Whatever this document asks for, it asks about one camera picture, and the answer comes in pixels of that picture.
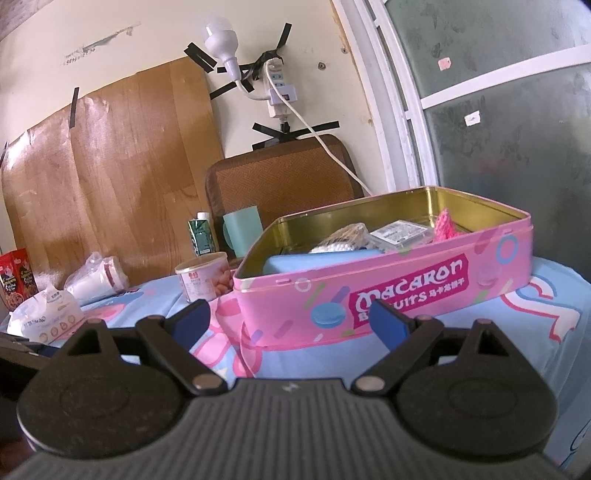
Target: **white wall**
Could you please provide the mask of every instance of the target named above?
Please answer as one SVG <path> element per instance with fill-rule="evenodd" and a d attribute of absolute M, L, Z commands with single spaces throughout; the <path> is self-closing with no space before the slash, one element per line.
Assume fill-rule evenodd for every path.
<path fill-rule="evenodd" d="M 202 46 L 198 25 L 211 14 L 228 17 L 238 33 L 238 59 L 254 61 L 273 48 L 285 22 L 293 24 L 282 51 L 285 71 L 298 89 L 296 107 L 312 125 L 339 120 L 333 133 L 347 146 L 358 174 L 374 193 L 386 191 L 378 144 L 350 53 L 334 21 L 330 0 L 53 0 L 0 42 L 0 141 L 12 141 L 72 100 L 133 73 L 184 55 L 194 41 Z M 78 60 L 66 56 L 121 29 L 107 45 Z M 317 68 L 318 62 L 326 70 Z M 210 89 L 228 81 L 209 74 Z M 236 90 L 213 102 L 225 156 L 251 150 L 267 139 L 251 130 L 256 121 L 278 129 L 265 102 Z M 290 119 L 293 129 L 301 128 Z M 14 247 L 0 205 L 0 247 Z"/>

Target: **white power cord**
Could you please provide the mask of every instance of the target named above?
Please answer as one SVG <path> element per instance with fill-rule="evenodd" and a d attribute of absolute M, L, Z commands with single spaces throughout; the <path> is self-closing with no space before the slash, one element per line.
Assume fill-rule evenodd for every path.
<path fill-rule="evenodd" d="M 293 108 L 291 106 L 291 104 L 285 100 L 283 98 L 283 95 L 279 93 L 279 90 L 277 89 L 277 86 L 275 85 L 275 83 L 273 82 L 273 80 L 271 79 L 271 74 L 269 73 L 269 61 L 265 62 L 265 75 L 267 75 L 267 79 L 269 80 L 269 84 L 273 87 L 273 90 L 275 90 L 275 93 L 277 94 L 277 96 L 281 99 L 281 101 L 287 105 L 287 108 L 289 108 L 294 115 L 300 119 L 300 122 L 302 122 L 304 124 L 304 126 L 312 133 L 312 135 L 314 135 L 314 137 L 316 137 L 316 140 L 318 140 L 318 143 L 320 145 L 322 145 L 322 148 L 324 148 L 324 150 L 326 150 L 326 153 L 328 153 L 329 157 L 332 158 L 335 162 L 338 163 L 338 165 L 349 174 L 349 176 L 354 179 L 354 181 L 356 181 L 357 183 L 359 183 L 362 188 L 369 193 L 370 196 L 373 196 L 374 194 L 371 192 L 371 190 L 367 187 L 367 185 L 365 183 L 363 183 L 359 177 L 357 175 L 355 175 L 355 173 L 353 173 L 350 169 L 347 168 L 347 165 L 345 165 L 343 162 L 341 162 L 338 158 L 336 158 L 336 156 L 329 150 L 328 146 L 324 143 L 324 140 L 322 140 L 320 138 L 320 135 L 318 135 L 316 132 L 314 132 L 314 130 L 312 130 L 312 127 L 310 125 L 308 125 L 308 123 L 306 122 L 306 120 L 304 120 L 304 118 L 298 113 L 298 111 Z M 246 93 L 249 98 L 252 98 L 252 96 L 250 96 L 250 94 L 246 91 L 246 89 L 244 88 L 244 85 L 242 85 L 240 82 L 236 82 L 236 84 L 239 84 L 238 87 L 242 87 L 243 89 L 243 93 Z M 253 98 L 253 100 L 268 100 L 268 98 Z"/>
<path fill-rule="evenodd" d="M 238 90 L 240 90 L 244 95 L 246 95 L 250 100 L 268 100 L 269 96 L 259 97 L 258 95 L 253 95 L 252 92 L 249 92 L 244 88 L 244 85 L 240 80 L 236 80 L 236 86 Z"/>

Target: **pink knitted item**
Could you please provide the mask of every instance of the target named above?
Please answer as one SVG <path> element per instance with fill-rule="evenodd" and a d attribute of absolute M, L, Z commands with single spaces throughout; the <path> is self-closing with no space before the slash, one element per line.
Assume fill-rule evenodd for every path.
<path fill-rule="evenodd" d="M 433 242 L 449 240 L 450 238 L 454 238 L 458 235 L 461 235 L 461 233 L 456 230 L 456 226 L 454 225 L 452 217 L 449 214 L 449 210 L 443 209 L 443 211 L 438 215 L 437 221 L 435 222 L 435 238 Z"/>

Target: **wooden board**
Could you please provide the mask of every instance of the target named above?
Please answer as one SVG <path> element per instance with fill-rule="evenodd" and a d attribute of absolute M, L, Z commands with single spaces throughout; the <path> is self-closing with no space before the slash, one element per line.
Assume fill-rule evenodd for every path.
<path fill-rule="evenodd" d="M 206 170 L 223 158 L 203 70 L 190 59 L 80 98 L 9 148 L 2 187 L 17 248 L 40 288 L 61 287 L 92 251 L 133 285 L 194 256 L 187 221 L 208 211 Z"/>

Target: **plastic bag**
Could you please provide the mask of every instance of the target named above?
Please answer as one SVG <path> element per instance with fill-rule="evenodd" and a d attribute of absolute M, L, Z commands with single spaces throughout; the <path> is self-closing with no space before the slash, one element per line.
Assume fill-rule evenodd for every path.
<path fill-rule="evenodd" d="M 92 252 L 86 263 L 68 277 L 64 289 L 84 306 L 122 293 L 128 287 L 129 279 L 117 257 L 103 258 Z"/>
<path fill-rule="evenodd" d="M 74 325 L 84 314 L 76 299 L 66 291 L 49 285 L 45 290 L 22 302 L 10 314 L 7 332 L 32 342 L 51 343 Z"/>
<path fill-rule="evenodd" d="M 372 243 L 384 252 L 408 250 L 431 242 L 435 234 L 430 226 L 396 220 L 371 232 Z"/>
<path fill-rule="evenodd" d="M 348 252 L 369 245 L 370 236 L 364 223 L 351 223 L 321 241 L 310 250 L 311 254 L 325 252 Z"/>

